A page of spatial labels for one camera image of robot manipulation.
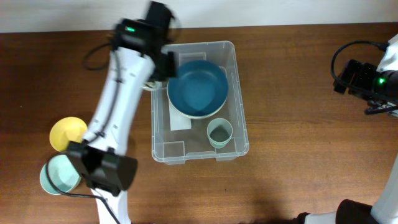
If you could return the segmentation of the cream plastic cup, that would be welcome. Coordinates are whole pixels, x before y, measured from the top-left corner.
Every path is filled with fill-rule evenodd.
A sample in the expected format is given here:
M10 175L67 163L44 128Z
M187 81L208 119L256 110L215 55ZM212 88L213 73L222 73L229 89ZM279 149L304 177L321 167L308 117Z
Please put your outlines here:
M156 91L162 88L162 82L154 81L154 82L146 82L143 84L142 89L146 91Z

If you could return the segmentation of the dark blue bowl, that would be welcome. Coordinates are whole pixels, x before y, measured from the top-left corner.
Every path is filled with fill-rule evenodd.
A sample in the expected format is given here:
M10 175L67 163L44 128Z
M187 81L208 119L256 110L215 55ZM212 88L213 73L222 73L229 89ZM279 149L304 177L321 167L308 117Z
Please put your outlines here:
M181 65L177 70L177 76L169 80L167 87L196 88L200 91L206 88L229 89L224 71L207 60L193 60Z

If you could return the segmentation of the beige plastic bowl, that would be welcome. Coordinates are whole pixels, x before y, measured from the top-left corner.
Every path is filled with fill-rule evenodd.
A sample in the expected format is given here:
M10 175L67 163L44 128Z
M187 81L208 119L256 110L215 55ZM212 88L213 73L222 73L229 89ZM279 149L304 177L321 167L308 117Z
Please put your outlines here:
M227 102L228 88L210 88L200 91L196 88L169 88L169 104L180 116L189 119L205 119L219 112Z

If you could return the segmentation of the grey plastic cup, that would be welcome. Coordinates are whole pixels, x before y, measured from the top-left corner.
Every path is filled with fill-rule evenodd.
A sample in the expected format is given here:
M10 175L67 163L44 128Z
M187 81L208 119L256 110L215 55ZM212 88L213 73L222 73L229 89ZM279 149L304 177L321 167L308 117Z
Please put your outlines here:
M233 135L232 124L223 118L213 119L207 126L206 133L209 138L215 141L225 141Z

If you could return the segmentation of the yellow plastic bowl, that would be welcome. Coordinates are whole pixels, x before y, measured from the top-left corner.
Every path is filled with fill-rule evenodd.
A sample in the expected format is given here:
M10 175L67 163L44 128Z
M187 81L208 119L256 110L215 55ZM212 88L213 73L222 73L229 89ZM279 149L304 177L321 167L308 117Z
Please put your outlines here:
M50 144L56 151L64 151L70 141L81 142L87 129L86 123L80 118L63 118L51 128Z

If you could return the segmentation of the light teal plastic bowl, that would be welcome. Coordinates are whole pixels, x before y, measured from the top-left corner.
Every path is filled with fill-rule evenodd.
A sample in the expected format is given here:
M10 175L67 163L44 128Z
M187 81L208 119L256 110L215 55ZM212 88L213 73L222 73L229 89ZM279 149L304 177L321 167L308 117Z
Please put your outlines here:
M64 192L72 191L81 181L81 177L66 155L57 155L50 160L49 176L53 184ZM48 194L59 195L47 178L45 166L40 171L40 184Z

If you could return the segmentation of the green plastic cup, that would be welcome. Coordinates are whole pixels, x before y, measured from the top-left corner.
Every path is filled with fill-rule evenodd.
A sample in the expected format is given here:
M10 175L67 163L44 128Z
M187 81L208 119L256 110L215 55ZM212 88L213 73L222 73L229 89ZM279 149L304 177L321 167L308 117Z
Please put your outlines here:
M212 138L209 138L209 142L210 142L211 146L214 147L215 149L224 148L230 142L230 140L232 140L232 138L228 138L225 141L219 142L219 141L215 141Z

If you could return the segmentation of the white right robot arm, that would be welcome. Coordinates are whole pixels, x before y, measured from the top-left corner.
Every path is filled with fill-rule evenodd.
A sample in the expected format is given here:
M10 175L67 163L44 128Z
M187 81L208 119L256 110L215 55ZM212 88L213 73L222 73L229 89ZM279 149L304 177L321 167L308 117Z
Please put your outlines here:
M367 101L364 125L353 123L354 113L339 104L329 115L340 120L340 128L303 129L295 142L305 150L305 163L320 185L308 184L308 190L320 190L329 196L352 189L366 195L377 180L374 170L393 162L389 179L373 204L344 199L334 212L298 216L301 223L397 223L397 121L378 120L376 114L397 116L397 37L386 44L366 41L384 52L379 65L350 60L336 75L333 88Z

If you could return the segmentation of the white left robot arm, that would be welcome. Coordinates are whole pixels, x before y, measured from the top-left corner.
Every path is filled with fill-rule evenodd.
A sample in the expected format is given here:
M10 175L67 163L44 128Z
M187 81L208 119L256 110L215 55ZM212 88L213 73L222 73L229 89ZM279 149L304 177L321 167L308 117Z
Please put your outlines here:
M92 191L100 223L130 223L127 191L138 161L126 156L129 132L147 82L175 76L169 42L170 19L123 19L114 30L106 82L82 142L66 155Z

